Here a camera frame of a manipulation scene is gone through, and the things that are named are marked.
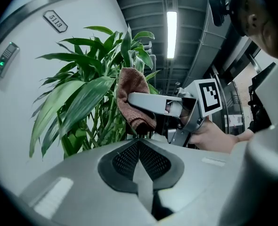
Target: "green leaf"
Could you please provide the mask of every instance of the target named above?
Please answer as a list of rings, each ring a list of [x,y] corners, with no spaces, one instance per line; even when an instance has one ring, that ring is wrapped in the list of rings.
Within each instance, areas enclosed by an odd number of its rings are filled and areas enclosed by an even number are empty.
[[[131,43],[131,49],[137,48],[139,45],[140,45],[140,42],[139,42],[139,41],[133,41],[133,42]]]
[[[97,37],[94,37],[94,40],[95,40],[96,42],[100,42],[100,43],[101,43],[100,39],[97,38]],[[96,47],[90,47],[90,51],[89,51],[89,53],[87,54],[87,56],[89,56],[89,57],[91,57],[91,58],[95,58],[97,51],[98,51],[98,48],[96,48]]]
[[[95,30],[95,31],[100,31],[100,32],[105,32],[109,35],[113,34],[112,30],[110,30],[106,27],[102,27],[102,26],[89,26],[89,27],[84,27],[84,28],[88,28],[88,29]]]
[[[72,50],[70,50],[68,47],[66,47],[65,45],[61,44],[61,43],[57,43],[60,47],[65,48],[66,50],[68,50],[71,54],[75,54]]]
[[[118,44],[121,44],[122,43],[122,40],[116,40],[113,47],[116,47]]]
[[[152,59],[150,58],[149,54],[144,51],[143,49],[141,48],[135,48],[134,49],[135,51],[138,51],[139,54],[137,55],[140,59],[143,60],[143,62],[148,66],[150,67],[151,69],[153,68],[153,61]]]
[[[37,113],[42,109],[42,107],[44,106],[44,103],[42,103],[42,104],[35,110],[35,112],[33,112],[31,118],[34,117],[34,116],[36,116],[36,114],[37,114]]]
[[[99,109],[108,108],[111,106],[113,97],[110,97],[105,103],[103,103]]]
[[[145,79],[146,79],[146,80],[149,80],[149,79],[153,78],[159,71],[160,71],[160,70],[157,70],[157,71],[155,71],[155,72],[150,73],[149,75],[147,75],[147,76],[145,77]]]
[[[98,51],[98,56],[97,56],[98,61],[101,61],[105,56],[106,56],[106,53],[104,51],[102,51],[102,50]]]
[[[63,72],[63,73],[57,73],[55,76],[53,77],[47,77],[46,81],[41,85],[46,85],[46,84],[50,84],[53,83],[55,81],[61,81],[65,78],[67,78],[69,75],[73,74],[73,72]]]
[[[78,63],[83,71],[83,78],[85,81],[88,81],[90,77],[95,74],[96,69],[88,64]]]
[[[97,40],[72,38],[72,39],[62,40],[61,42],[63,42],[63,41],[72,43],[74,45],[87,45],[87,46],[91,46],[91,47],[96,47],[97,49],[105,51],[105,48],[104,48],[103,44],[100,41],[97,41]]]
[[[66,114],[67,110],[69,109],[70,105],[72,104],[72,102],[74,101],[74,99],[76,98],[76,96],[78,95],[78,93],[81,91],[81,89],[82,88],[79,87],[65,102],[65,106],[64,106],[65,114]],[[61,115],[61,117],[60,117],[61,120],[63,120],[65,118],[65,114],[64,114],[64,116]]]
[[[101,101],[111,88],[115,79],[110,77],[100,77],[88,82],[78,93],[75,100],[69,107],[60,135],[66,134],[78,121],[83,120]]]
[[[74,51],[76,54],[83,55],[82,49],[79,45],[74,44]]]
[[[33,102],[33,104],[34,104],[35,102],[37,102],[38,100],[43,99],[46,95],[48,95],[49,93],[51,93],[51,91],[52,91],[52,90],[49,90],[49,91],[47,91],[47,92],[45,92],[45,93],[42,93],[39,97],[36,98],[36,100]]]
[[[118,90],[118,83],[115,84],[114,88],[114,99],[117,101],[117,90]]]
[[[136,34],[136,36],[134,37],[133,40],[137,39],[137,38],[141,38],[141,37],[149,37],[151,39],[155,39],[155,36],[152,32],[148,32],[148,31],[141,31],[139,33]]]
[[[135,64],[135,69],[138,70],[139,72],[143,73],[144,63],[143,63],[142,59],[140,59],[138,56],[136,56],[134,64]]]
[[[159,95],[159,91],[154,88],[151,84],[147,83],[149,88],[149,93],[153,95]]]
[[[77,129],[76,134],[78,134],[79,137],[74,135],[74,134],[70,134],[69,137],[68,137],[69,141],[71,142],[71,145],[73,147],[73,153],[74,154],[78,153],[78,151],[82,147],[83,140],[87,136],[86,131],[83,130],[83,129],[80,129],[80,128]]]
[[[49,147],[58,137],[58,135],[59,135],[59,131],[58,131],[57,118],[55,118],[51,126],[49,127],[48,131],[46,132],[46,135],[43,140],[43,144],[41,145],[41,154],[43,157],[46,154]]]
[[[82,81],[69,81],[56,87],[46,99],[40,110],[31,134],[29,156],[32,157],[37,139],[40,137],[54,114],[64,105],[66,100],[84,84]]]
[[[59,126],[61,127],[62,120],[59,116],[59,112],[57,112],[57,122],[58,122]],[[64,150],[64,155],[67,155],[67,156],[73,155],[74,150],[73,150],[73,147],[72,147],[71,142],[67,135],[62,136],[61,142],[62,142],[62,147]]]
[[[115,58],[113,59],[113,64],[119,65],[122,61],[123,57],[121,55],[121,52],[118,52],[118,54],[116,54]]]
[[[116,33],[113,33],[110,37],[107,38],[107,40],[104,42],[103,46],[105,47],[106,53],[108,53],[109,51],[111,51],[113,44],[114,44],[114,40],[116,37]]]
[[[131,37],[131,27],[130,27],[130,25],[129,25],[129,24],[128,24],[128,32],[129,32],[130,37]]]
[[[134,50],[129,50],[128,53],[129,53],[129,58],[130,58],[130,62],[131,62],[130,66],[131,66],[131,68],[133,68],[134,67],[135,51]]]
[[[75,62],[68,63],[66,66],[62,67],[58,73],[68,72],[69,70],[75,68],[76,65],[77,64]]]
[[[102,71],[101,74],[104,76],[106,73],[106,59],[102,61]]]
[[[126,32],[124,39],[121,43],[121,55],[124,58],[125,67],[131,66],[131,60],[129,57],[129,50],[131,49],[131,36],[129,31]]]
[[[66,54],[66,53],[54,53],[40,56],[39,58],[45,59],[59,59],[63,61],[76,61],[80,64],[89,64],[94,67],[95,71],[101,75],[102,64],[99,60],[84,56],[84,55],[76,55],[76,54]]]
[[[118,124],[118,125],[116,126],[116,128],[117,128],[117,129],[124,128],[124,124],[123,124],[123,123],[122,123],[122,124]]]
[[[116,78],[116,70],[111,69],[107,75],[108,75],[108,77]]]

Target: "person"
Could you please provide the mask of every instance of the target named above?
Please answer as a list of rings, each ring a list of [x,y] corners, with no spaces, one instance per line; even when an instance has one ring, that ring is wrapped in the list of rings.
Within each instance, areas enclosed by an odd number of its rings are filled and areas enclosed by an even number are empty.
[[[239,35],[248,36],[267,54],[278,58],[278,0],[229,0],[229,15]],[[206,120],[189,143],[202,150],[230,153],[236,143],[249,140],[261,129],[255,124],[253,121],[244,133],[234,136]]]

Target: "sleeve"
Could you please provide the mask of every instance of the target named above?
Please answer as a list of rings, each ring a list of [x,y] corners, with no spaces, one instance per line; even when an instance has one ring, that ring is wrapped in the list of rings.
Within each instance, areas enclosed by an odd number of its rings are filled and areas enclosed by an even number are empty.
[[[254,121],[250,122],[250,125],[249,125],[248,129],[251,130],[253,133],[257,132],[256,125],[255,125]]]

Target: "white wall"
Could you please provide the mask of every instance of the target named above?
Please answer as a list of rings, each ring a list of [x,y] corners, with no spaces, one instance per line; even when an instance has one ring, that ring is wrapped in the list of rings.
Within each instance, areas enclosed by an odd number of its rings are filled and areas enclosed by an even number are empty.
[[[68,25],[64,33],[57,33],[43,18],[53,9]],[[5,77],[0,78],[0,182],[13,193],[21,191],[42,173],[63,159],[63,150],[54,142],[42,160],[37,144],[33,158],[29,158],[29,142],[34,119],[34,99],[44,91],[39,88],[43,78],[53,76],[66,63],[57,60],[34,59],[38,56],[64,52],[56,42],[65,38],[88,38],[93,32],[85,26],[107,26],[113,31],[127,30],[126,22],[116,0],[64,0],[45,7],[16,27],[0,45],[0,56],[10,41],[20,52]],[[107,35],[94,32],[101,40]]]
[[[16,11],[21,6],[25,5],[26,3],[30,2],[32,0],[12,0],[8,8],[3,13],[2,17],[0,18],[0,23],[3,22],[5,18],[7,18],[10,14],[12,14],[14,11]]]
[[[272,56],[268,55],[262,49],[255,56],[255,60],[262,70],[267,68],[273,62],[275,62],[276,64],[278,63],[278,59],[273,58]]]

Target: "black mesh panel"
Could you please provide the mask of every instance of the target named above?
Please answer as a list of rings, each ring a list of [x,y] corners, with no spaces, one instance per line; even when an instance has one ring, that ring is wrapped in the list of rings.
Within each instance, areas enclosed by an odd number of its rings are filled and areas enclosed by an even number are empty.
[[[140,161],[153,181],[171,168],[171,162],[165,156],[143,143],[140,147]]]
[[[138,157],[138,143],[135,143],[114,157],[113,166],[119,174],[125,176],[129,180],[133,180]]]

